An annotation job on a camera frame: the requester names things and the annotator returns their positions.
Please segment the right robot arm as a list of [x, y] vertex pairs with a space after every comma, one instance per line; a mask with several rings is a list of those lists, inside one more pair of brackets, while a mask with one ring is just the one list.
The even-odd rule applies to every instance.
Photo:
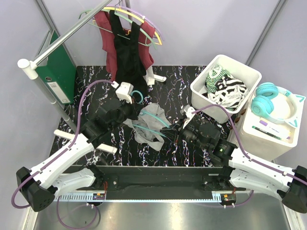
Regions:
[[218, 177], [220, 188], [254, 190], [275, 197], [293, 211], [307, 212], [306, 168], [292, 169], [245, 152], [222, 139], [220, 131], [210, 123], [195, 127], [180, 120], [162, 128], [160, 133], [174, 143], [184, 140], [207, 150], [212, 164], [222, 168], [223, 173]]

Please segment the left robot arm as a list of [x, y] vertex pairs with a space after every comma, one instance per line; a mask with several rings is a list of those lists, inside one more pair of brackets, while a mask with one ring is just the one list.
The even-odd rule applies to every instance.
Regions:
[[59, 196], [80, 188], [102, 189], [104, 173], [96, 166], [86, 166], [78, 172], [66, 175], [63, 172], [102, 144], [107, 134], [124, 121], [136, 120], [141, 109], [142, 102], [128, 103], [113, 99], [105, 109], [81, 126], [73, 140], [51, 157], [31, 169], [20, 168], [16, 172], [18, 190], [32, 210], [39, 212]]

